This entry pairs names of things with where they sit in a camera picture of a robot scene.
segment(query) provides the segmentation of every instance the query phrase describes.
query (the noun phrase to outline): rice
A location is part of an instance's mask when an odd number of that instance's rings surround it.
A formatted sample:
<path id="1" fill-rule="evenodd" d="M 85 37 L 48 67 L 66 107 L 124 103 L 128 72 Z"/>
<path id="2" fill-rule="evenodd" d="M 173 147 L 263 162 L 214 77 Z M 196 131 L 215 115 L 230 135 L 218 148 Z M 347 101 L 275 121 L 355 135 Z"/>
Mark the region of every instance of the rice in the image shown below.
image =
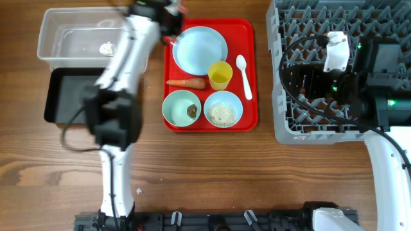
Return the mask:
<path id="1" fill-rule="evenodd" d="M 236 113 L 234 107 L 223 103 L 211 105 L 209 117 L 214 125 L 228 127 L 236 122 Z"/>

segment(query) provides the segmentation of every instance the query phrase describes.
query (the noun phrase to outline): red tray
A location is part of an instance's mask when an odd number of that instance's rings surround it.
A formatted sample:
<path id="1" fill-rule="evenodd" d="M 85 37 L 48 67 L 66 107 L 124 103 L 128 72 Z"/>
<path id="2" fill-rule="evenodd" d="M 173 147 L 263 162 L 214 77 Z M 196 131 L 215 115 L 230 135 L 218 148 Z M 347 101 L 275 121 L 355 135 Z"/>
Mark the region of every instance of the red tray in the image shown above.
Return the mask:
<path id="1" fill-rule="evenodd" d="M 246 132 L 257 125 L 258 122 L 258 99 L 256 83 L 256 66 L 254 57 L 254 31 L 249 22 L 243 19 L 186 19 L 184 30 L 194 26 L 207 26 L 218 31 L 227 42 L 229 54 L 226 62 L 233 70 L 230 84 L 225 89 L 234 93 L 243 103 L 243 116 L 237 124 L 230 128 L 217 128 L 212 125 L 204 115 L 204 102 L 215 92 L 210 87 L 208 76 L 193 76 L 180 69 L 173 58 L 173 46 L 170 44 L 165 51 L 165 70 L 164 70 L 164 97 L 175 90 L 186 89 L 196 94 L 201 101 L 202 111 L 200 117 L 190 126 L 179 128 L 171 125 L 164 118 L 164 124 L 173 132 Z M 243 80 L 241 72 L 236 66 L 238 55 L 243 55 L 247 61 L 247 78 L 249 79 L 252 100 L 246 100 L 244 95 Z M 187 89 L 184 87 L 172 87 L 166 84 L 167 80 L 185 80 L 189 78 L 204 78 L 207 87 L 204 90 Z"/>

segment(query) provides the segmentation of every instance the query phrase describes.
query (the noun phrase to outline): yellow cup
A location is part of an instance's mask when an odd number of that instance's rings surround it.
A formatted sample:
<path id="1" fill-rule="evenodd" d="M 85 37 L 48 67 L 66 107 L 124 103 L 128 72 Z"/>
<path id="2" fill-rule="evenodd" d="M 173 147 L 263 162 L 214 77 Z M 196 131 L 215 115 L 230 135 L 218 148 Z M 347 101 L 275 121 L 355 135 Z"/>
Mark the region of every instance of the yellow cup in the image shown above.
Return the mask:
<path id="1" fill-rule="evenodd" d="M 215 62 L 208 69 L 208 78 L 214 90 L 224 90 L 227 88 L 231 77 L 232 68 L 230 64 L 224 61 Z"/>

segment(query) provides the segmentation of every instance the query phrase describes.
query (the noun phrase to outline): green bowl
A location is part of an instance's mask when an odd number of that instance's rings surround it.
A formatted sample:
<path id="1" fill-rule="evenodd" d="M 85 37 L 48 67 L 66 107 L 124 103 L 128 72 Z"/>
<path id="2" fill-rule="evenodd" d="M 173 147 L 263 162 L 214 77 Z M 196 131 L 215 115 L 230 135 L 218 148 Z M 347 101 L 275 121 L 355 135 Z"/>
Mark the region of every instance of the green bowl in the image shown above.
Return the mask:
<path id="1" fill-rule="evenodd" d="M 195 118 L 187 115 L 187 108 L 196 105 L 197 112 Z M 176 90 L 170 93 L 162 102 L 162 116 L 177 127 L 192 125 L 201 115 L 201 102 L 199 98 L 188 90 Z"/>

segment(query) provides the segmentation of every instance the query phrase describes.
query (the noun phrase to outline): table surface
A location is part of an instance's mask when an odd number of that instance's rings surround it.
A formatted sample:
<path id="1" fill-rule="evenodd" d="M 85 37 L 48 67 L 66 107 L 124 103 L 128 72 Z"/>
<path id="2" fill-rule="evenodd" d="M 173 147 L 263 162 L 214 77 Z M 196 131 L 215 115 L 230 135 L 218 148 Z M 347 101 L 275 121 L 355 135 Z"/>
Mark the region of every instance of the table surface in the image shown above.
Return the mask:
<path id="1" fill-rule="evenodd" d="M 259 123 L 247 133 L 176 134 L 163 124 L 163 47 L 144 75 L 144 127 L 132 159 L 138 211 L 239 212 L 298 209 L 333 201 L 357 209 L 376 230 L 376 198 L 362 142 L 286 146 L 274 137 L 272 61 L 265 13 L 269 0 L 186 0 L 189 18 L 244 18 L 255 31 Z M 48 8 L 107 6 L 102 0 L 4 0 L 0 4 L 0 230 L 72 230 L 74 215 L 102 199 L 97 153 L 62 149 L 60 129 L 43 119 L 50 70 L 37 41 Z M 86 129 L 69 132 L 88 147 Z M 140 188 L 143 193 L 137 194 Z"/>

